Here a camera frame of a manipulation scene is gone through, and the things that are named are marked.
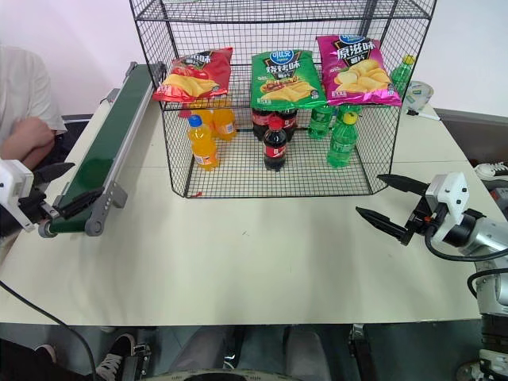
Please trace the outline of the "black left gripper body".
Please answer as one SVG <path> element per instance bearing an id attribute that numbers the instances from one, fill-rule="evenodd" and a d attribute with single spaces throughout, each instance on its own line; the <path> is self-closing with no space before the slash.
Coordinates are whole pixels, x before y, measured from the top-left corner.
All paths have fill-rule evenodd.
<path id="1" fill-rule="evenodd" d="M 46 194 L 41 187 L 33 187 L 29 195 L 18 200 L 21 212 L 33 223 L 55 220 L 60 212 L 53 205 L 46 202 Z"/>

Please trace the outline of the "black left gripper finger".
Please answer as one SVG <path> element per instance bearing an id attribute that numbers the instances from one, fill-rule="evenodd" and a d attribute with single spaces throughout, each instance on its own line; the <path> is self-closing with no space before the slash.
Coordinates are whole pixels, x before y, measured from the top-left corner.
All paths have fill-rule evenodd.
<path id="1" fill-rule="evenodd" d="M 74 163 L 54 163 L 48 166 L 39 168 L 33 172 L 33 184 L 42 185 L 49 184 L 60 176 L 64 175 L 67 171 L 75 166 Z"/>
<path id="2" fill-rule="evenodd" d="M 54 209 L 61 218 L 67 220 L 89 208 L 98 198 L 102 196 L 102 194 L 102 188 L 88 190 L 73 198 L 68 204 L 55 206 Z"/>

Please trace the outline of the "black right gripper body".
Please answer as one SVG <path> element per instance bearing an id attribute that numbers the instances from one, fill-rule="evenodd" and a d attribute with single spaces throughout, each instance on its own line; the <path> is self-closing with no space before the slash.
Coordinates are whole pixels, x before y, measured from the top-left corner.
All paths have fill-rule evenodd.
<path id="1" fill-rule="evenodd" d="M 405 224 L 405 238 L 411 239 L 414 234 L 424 236 L 429 229 L 432 230 L 432 237 L 441 227 L 447 215 L 447 206 L 443 202 L 438 202 L 432 208 L 425 196 L 421 196 L 418 204 L 411 213 Z"/>

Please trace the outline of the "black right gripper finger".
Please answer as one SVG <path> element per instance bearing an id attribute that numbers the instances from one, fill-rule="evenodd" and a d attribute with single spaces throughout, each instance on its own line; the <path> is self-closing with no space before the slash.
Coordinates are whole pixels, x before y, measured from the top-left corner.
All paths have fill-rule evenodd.
<path id="1" fill-rule="evenodd" d="M 403 175 L 381 174 L 377 178 L 389 187 L 393 187 L 402 192 L 410 192 L 417 195 L 425 195 L 429 184 L 423 183 Z"/>
<path id="2" fill-rule="evenodd" d="M 401 244 L 408 244 L 410 242 L 411 235 L 409 234 L 409 230 L 403 226 L 395 224 L 389 217 L 375 212 L 374 210 L 358 206 L 356 207 L 356 212 L 376 229 L 390 235 Z"/>

